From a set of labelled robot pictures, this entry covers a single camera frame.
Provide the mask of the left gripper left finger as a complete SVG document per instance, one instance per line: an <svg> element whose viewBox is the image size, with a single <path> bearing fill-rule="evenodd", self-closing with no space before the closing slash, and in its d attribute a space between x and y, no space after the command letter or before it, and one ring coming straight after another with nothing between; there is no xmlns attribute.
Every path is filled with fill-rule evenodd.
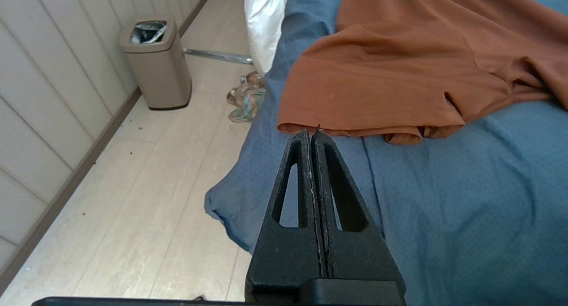
<svg viewBox="0 0 568 306"><path fill-rule="evenodd" d="M280 224L292 167L297 167L298 227ZM323 276L315 217L310 134L290 138L276 174L260 234L245 278L248 303L299 303L300 288Z"/></svg>

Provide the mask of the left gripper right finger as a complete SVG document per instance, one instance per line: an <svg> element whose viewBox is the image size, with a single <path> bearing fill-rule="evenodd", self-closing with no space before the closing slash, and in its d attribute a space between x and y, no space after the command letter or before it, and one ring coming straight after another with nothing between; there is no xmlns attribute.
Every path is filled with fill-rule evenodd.
<svg viewBox="0 0 568 306"><path fill-rule="evenodd" d="M406 286L333 140L311 138L319 279L313 304L405 304Z"/></svg>

